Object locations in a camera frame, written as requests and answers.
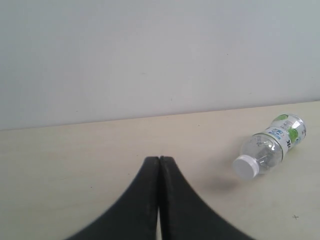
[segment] beige table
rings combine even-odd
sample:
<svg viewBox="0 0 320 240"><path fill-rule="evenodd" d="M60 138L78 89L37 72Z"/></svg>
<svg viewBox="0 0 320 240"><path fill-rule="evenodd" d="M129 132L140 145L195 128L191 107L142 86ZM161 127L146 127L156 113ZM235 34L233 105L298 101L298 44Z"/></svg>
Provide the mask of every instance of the beige table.
<svg viewBox="0 0 320 240"><path fill-rule="evenodd" d="M282 113L306 139L252 181L242 142ZM146 156L173 156L197 193L258 240L319 240L320 102L0 131L0 239L62 240L104 212Z"/></svg>

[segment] bottle cap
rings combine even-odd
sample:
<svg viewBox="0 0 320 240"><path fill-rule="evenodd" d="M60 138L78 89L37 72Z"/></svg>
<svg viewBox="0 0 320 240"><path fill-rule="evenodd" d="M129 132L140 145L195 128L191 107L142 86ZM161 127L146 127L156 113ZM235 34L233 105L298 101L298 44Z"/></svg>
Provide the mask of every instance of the bottle cap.
<svg viewBox="0 0 320 240"><path fill-rule="evenodd" d="M242 179L253 179L259 173L259 164L249 155L240 155L233 161L233 169Z"/></svg>

